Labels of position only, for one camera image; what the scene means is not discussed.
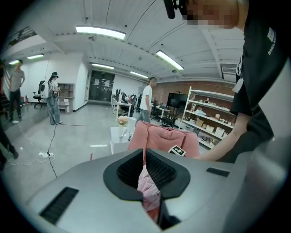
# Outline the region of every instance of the person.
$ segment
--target person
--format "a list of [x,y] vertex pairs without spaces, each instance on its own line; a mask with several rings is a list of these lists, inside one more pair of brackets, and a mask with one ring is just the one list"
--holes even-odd
[[9,121],[13,121],[14,114],[14,101],[17,104],[17,114],[18,119],[21,120],[21,107],[20,107],[20,87],[23,85],[25,81],[24,72],[21,70],[21,66],[23,64],[22,60],[18,60],[19,62],[16,64],[16,68],[12,71],[11,79],[10,79],[10,119]]
[[245,36],[230,110],[237,115],[236,124],[226,138],[197,159],[234,163],[239,154],[253,151],[274,136],[258,104],[285,65],[289,45],[283,7],[276,3],[266,11],[264,6],[258,0],[188,1],[189,18],[224,29],[236,27]]
[[57,78],[59,78],[58,73],[53,72],[48,81],[50,89],[52,90],[52,96],[46,99],[46,103],[48,106],[51,125],[58,125],[63,123],[63,121],[60,120],[60,110],[58,100],[56,99],[56,94],[60,92],[58,82],[56,81]]
[[[4,95],[4,67],[3,67],[3,64],[2,64],[2,61],[0,60],[0,92],[1,92],[1,95],[0,95],[0,102],[1,102],[1,97],[2,95]],[[2,123],[0,121],[0,142],[1,144],[8,150],[10,151],[12,154],[13,154],[13,158],[14,159],[17,159],[19,154],[18,152],[15,150],[14,146],[11,144],[9,138],[7,137],[7,135],[5,134],[4,132],[4,129],[2,127]],[[0,150],[0,171],[2,171],[5,167],[5,164],[7,163],[7,159],[5,158],[5,156],[3,155],[3,152]]]
[[150,78],[150,83],[144,88],[144,92],[142,94],[141,102],[140,102],[140,115],[136,120],[136,123],[138,121],[144,121],[144,122],[151,122],[150,115],[151,115],[151,106],[150,101],[153,94],[153,87],[156,86],[157,79],[155,77]]

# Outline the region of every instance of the ceiling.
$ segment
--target ceiling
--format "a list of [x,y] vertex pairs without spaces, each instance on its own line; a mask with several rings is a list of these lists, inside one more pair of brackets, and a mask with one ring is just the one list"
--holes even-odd
[[[77,25],[105,27],[126,36],[123,41],[100,35],[90,40],[93,35],[77,33]],[[199,30],[187,25],[178,11],[175,19],[168,19],[162,0],[40,0],[12,32],[27,26],[46,44],[22,51],[22,56],[84,52],[89,62],[114,66],[128,76],[130,71],[156,76],[159,81],[224,81],[222,66],[235,66],[244,44],[239,29]],[[174,67],[156,56],[158,50],[184,70],[173,73]]]

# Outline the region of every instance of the pink cloth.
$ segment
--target pink cloth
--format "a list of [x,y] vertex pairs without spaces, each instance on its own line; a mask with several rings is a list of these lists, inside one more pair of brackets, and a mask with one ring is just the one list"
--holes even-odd
[[168,152],[176,145],[186,152],[186,157],[199,156],[199,143],[196,134],[139,121],[128,147],[128,150],[144,150],[144,167],[139,176],[137,190],[143,193],[143,207],[155,222],[160,212],[160,191],[146,170],[146,149]]

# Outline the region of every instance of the brown wall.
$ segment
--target brown wall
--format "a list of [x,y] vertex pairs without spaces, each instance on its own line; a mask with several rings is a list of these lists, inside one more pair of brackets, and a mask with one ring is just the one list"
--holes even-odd
[[[192,89],[195,89],[195,90],[212,91],[212,92],[218,92],[218,93],[233,96],[234,94],[232,91],[233,86],[234,85],[232,84],[226,84],[222,82],[206,82],[206,81],[158,83],[157,86],[153,88],[153,97],[155,101],[157,101],[158,103],[167,103],[169,93],[177,93],[177,91],[181,91],[181,94],[188,94],[190,87],[192,87]],[[196,95],[195,100],[205,100],[206,98],[207,97]],[[210,101],[215,103],[217,106],[227,107],[229,109],[231,108],[231,102],[229,101],[219,100],[215,98],[210,98]],[[215,117],[215,114],[220,114],[221,118],[235,123],[236,118],[231,114],[217,111],[215,109],[208,108],[208,107],[203,107],[203,106],[201,107],[207,116]],[[187,109],[188,110],[191,109],[191,104],[188,105]],[[195,117],[195,115],[190,114],[190,113],[187,113],[186,117],[187,116]],[[213,127],[221,126],[220,124],[215,123],[215,122],[211,122],[210,125],[212,125]]]

